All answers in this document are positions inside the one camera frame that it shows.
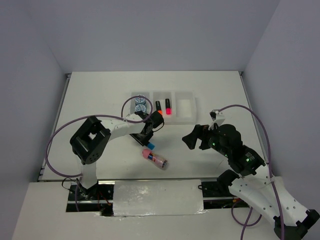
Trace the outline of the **blue highlighter with black cap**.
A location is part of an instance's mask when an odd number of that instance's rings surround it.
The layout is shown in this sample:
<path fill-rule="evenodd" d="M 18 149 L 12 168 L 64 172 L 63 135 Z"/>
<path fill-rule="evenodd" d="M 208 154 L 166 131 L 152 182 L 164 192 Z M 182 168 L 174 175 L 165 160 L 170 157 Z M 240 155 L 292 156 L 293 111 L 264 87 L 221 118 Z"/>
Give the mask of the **blue highlighter with black cap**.
<path fill-rule="evenodd" d="M 155 145 L 152 144 L 151 142 L 149 142 L 149 143 L 146 145 L 146 147 L 147 147 L 148 149 L 150 149 L 150 150 L 153 150 L 153 149 L 155 148 Z"/>

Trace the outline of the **blue cleaning gel jar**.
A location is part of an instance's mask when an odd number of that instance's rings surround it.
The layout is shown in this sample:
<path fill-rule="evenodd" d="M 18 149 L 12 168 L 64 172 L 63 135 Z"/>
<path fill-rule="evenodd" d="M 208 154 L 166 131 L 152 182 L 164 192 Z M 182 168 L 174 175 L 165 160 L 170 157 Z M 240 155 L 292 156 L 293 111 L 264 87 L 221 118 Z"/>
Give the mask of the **blue cleaning gel jar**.
<path fill-rule="evenodd" d="M 147 107 L 144 104 L 137 104 L 134 108 L 134 112 L 147 113 Z"/>
<path fill-rule="evenodd" d="M 135 105 L 146 105 L 146 97 L 143 94 L 138 94 L 135 98 L 134 98 L 134 103 Z"/>

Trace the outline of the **pink tube of coloured pens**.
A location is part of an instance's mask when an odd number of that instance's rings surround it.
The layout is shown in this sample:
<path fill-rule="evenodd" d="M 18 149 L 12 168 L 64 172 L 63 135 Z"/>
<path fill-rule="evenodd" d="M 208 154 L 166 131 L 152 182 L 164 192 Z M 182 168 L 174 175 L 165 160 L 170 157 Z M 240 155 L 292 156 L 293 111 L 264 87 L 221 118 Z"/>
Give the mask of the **pink tube of coloured pens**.
<path fill-rule="evenodd" d="M 150 149 L 143 149 L 142 156 L 146 160 L 150 161 L 155 166 L 157 166 L 159 169 L 165 170 L 167 167 L 168 161 L 164 157 L 154 153 Z"/>

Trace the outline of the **orange highlighter with black cap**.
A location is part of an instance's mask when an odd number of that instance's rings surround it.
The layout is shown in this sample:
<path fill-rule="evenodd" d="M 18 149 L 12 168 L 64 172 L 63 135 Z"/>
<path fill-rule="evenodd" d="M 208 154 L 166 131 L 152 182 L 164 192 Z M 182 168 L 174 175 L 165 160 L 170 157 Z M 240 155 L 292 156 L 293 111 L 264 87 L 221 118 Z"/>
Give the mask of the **orange highlighter with black cap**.
<path fill-rule="evenodd" d="M 162 107 L 161 107 L 161 103 L 159 100 L 156 100 L 155 101 L 155 107 L 156 107 L 156 111 L 159 113 L 159 114 L 163 114 L 163 111 L 162 111 Z"/>

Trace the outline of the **pink highlighter with black cap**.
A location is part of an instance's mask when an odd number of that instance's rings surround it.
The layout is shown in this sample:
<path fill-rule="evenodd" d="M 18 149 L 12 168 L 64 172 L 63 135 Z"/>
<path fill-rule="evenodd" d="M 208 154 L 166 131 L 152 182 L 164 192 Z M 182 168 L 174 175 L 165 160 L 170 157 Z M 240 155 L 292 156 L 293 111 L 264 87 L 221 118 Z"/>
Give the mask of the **pink highlighter with black cap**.
<path fill-rule="evenodd" d="M 169 116 L 172 114 L 172 106 L 169 98 L 165 99 L 165 112 Z"/>

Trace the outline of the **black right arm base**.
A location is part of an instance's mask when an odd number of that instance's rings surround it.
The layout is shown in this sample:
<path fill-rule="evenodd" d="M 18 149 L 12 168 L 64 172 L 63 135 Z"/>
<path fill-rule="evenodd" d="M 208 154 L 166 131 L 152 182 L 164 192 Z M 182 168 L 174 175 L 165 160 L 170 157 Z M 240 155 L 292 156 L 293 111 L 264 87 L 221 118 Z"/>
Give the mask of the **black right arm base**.
<path fill-rule="evenodd" d="M 217 181 L 202 181 L 198 185 L 198 189 L 202 192 L 203 207 L 205 210 L 212 209 L 231 209 L 248 208 L 249 205 L 238 197 L 223 191 L 219 188 Z"/>

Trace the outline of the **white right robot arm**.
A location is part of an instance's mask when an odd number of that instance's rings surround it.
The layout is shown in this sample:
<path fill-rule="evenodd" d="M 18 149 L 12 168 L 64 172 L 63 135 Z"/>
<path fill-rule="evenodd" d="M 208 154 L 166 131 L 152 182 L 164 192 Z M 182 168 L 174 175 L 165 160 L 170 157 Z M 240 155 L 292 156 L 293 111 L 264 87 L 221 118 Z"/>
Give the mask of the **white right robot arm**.
<path fill-rule="evenodd" d="M 300 204 L 282 181 L 269 175 L 269 167 L 260 155 L 243 144 L 241 134 L 231 124 L 195 125 L 182 141 L 193 150 L 213 149 L 227 158 L 230 169 L 217 178 L 217 190 L 233 195 L 254 208 L 272 225 L 281 240 L 301 240 L 319 220 L 314 209 Z"/>

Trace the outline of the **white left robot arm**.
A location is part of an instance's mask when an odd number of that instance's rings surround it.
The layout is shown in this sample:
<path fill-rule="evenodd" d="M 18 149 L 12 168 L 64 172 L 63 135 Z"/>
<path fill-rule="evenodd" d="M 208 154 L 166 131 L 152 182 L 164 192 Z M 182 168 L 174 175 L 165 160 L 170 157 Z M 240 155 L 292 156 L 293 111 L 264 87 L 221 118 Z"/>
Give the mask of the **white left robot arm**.
<path fill-rule="evenodd" d="M 151 114 L 137 111 L 127 115 L 124 119 L 109 119 L 102 123 L 96 116 L 88 117 L 70 139 L 73 153 L 79 157 L 81 180 L 80 194 L 91 200 L 98 193 L 96 161 L 103 155 L 107 143 L 116 138 L 130 135 L 141 146 L 153 149 L 150 139 L 155 129 L 165 123 L 161 113 Z"/>

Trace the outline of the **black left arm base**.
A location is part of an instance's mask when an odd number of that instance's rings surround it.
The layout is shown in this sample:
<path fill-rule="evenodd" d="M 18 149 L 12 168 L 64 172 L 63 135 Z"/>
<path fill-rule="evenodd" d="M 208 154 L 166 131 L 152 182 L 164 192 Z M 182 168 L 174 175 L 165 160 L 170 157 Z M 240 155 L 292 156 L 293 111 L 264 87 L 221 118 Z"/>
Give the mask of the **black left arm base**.
<path fill-rule="evenodd" d="M 112 217 L 114 184 L 96 184 L 91 189 L 85 190 L 79 180 L 65 178 L 61 186 L 68 191 L 66 212 L 95 212 L 100 216 Z"/>

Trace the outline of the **clear three-compartment plastic organizer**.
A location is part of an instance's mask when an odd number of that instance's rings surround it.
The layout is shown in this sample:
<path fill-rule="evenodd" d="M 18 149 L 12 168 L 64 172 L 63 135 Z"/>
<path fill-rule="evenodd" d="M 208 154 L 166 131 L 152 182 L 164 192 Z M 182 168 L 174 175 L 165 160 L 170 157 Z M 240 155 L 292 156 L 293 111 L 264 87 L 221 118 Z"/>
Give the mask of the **clear three-compartment plastic organizer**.
<path fill-rule="evenodd" d="M 167 125 L 191 125 L 197 120 L 195 95 L 191 91 L 181 90 L 138 90 L 129 96 L 142 95 L 148 98 L 156 110 L 156 101 L 160 102 L 164 122 Z M 166 112 L 165 99 L 169 99 L 171 114 Z"/>

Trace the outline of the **white foil-covered front panel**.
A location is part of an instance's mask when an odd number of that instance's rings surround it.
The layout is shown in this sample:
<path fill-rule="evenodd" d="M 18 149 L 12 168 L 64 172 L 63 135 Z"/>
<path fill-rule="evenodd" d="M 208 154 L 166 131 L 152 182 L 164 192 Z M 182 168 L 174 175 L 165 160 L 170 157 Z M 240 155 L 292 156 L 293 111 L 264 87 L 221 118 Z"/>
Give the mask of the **white foil-covered front panel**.
<path fill-rule="evenodd" d="M 199 179 L 117 181 L 113 214 L 117 217 L 187 216 L 203 214 Z"/>

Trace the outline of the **silver metal table rail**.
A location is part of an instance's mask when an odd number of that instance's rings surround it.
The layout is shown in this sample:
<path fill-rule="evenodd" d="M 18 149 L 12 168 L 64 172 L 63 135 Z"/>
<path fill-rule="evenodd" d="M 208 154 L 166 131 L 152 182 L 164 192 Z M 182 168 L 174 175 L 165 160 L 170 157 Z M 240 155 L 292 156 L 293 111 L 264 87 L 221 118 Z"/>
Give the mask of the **silver metal table rail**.
<path fill-rule="evenodd" d="M 59 179 L 49 179 L 46 180 L 42 176 L 40 176 L 37 182 L 62 182 L 65 177 L 60 177 Z M 134 179 L 134 178 L 119 178 L 119 179 L 98 179 L 98 182 L 116 182 L 116 181 L 182 181 L 182 180 L 201 180 L 201 181 L 216 181 L 218 177 L 185 177 L 185 178 L 141 178 L 141 179 Z"/>

